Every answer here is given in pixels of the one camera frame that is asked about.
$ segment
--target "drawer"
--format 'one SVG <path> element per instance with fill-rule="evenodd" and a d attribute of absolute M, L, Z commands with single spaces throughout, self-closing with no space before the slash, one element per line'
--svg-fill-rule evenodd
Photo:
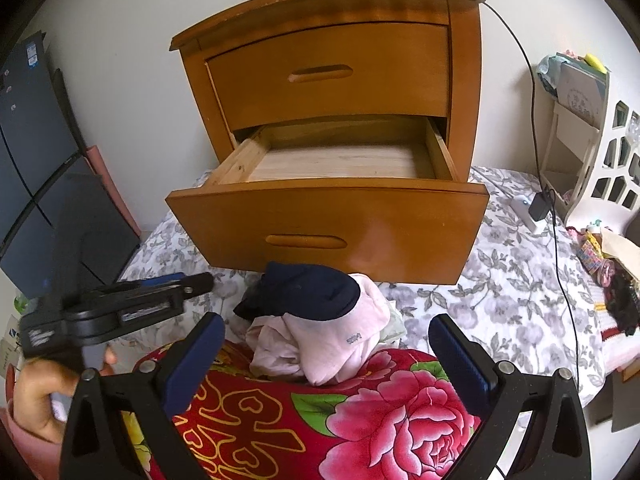
<path fill-rule="evenodd" d="M 425 118 L 267 126 L 167 202 L 210 265 L 323 264 L 385 282 L 457 282 L 488 202 Z"/>
<path fill-rule="evenodd" d="M 449 110 L 441 25 L 359 23 L 259 41 L 207 61 L 232 131 L 327 116 Z"/>

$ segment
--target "wooden cabinet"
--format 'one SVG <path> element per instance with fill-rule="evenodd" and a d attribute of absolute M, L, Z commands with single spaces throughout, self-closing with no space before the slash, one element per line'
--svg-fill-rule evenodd
<path fill-rule="evenodd" d="M 221 164 L 167 202 L 207 261 L 455 283 L 488 201 L 480 1 L 252 0 L 176 36 Z"/>

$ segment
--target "hand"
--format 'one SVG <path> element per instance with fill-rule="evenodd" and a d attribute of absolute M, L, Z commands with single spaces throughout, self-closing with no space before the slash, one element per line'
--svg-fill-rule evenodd
<path fill-rule="evenodd" d="M 112 375 L 111 365 L 118 362 L 116 354 L 107 347 L 101 375 Z M 72 397 L 78 386 L 78 375 L 54 361 L 34 359 L 24 366 L 14 388 L 14 421 L 23 430 L 61 444 L 65 424 L 56 420 L 51 409 L 52 393 Z"/>

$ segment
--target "pink flower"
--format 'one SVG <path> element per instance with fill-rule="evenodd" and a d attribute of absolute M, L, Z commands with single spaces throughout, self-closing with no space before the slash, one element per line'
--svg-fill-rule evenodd
<path fill-rule="evenodd" d="M 400 370 L 336 406 L 326 426 L 346 442 L 329 450 L 319 471 L 324 480 L 440 480 L 474 421 L 448 381 Z"/>
<path fill-rule="evenodd" d="M 381 351 L 371 357 L 360 369 L 358 374 L 348 381 L 344 381 L 336 386 L 338 390 L 351 390 L 362 381 L 379 381 L 384 379 L 391 369 L 396 367 L 396 363 L 391 360 L 389 352 Z"/>

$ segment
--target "pink shirt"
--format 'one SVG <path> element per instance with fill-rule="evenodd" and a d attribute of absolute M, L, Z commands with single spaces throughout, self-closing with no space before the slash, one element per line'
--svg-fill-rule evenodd
<path fill-rule="evenodd" d="M 58 480 L 60 468 L 60 444 L 52 444 L 24 431 L 14 421 L 13 403 L 6 410 L 0 409 L 0 420 L 22 458 L 39 480 Z"/>

